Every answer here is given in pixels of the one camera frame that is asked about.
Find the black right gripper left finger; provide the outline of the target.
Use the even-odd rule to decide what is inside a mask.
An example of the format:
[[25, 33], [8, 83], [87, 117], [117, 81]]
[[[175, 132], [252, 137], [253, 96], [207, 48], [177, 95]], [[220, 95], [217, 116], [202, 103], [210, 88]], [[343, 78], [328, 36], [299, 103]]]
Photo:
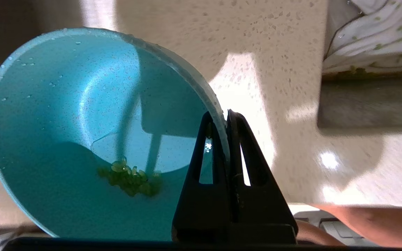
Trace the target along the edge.
[[[206, 138], [211, 135], [212, 184], [201, 184], [200, 174]], [[209, 112], [201, 119], [191, 162], [172, 221], [172, 241], [222, 243], [228, 238], [230, 199], [226, 160], [218, 131]]]

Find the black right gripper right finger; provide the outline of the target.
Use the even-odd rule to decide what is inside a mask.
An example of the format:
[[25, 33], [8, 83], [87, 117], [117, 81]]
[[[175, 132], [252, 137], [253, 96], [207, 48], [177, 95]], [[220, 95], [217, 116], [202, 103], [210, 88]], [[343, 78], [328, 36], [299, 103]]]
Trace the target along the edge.
[[245, 117], [228, 111], [232, 203], [229, 237], [239, 244], [297, 244], [298, 227]]

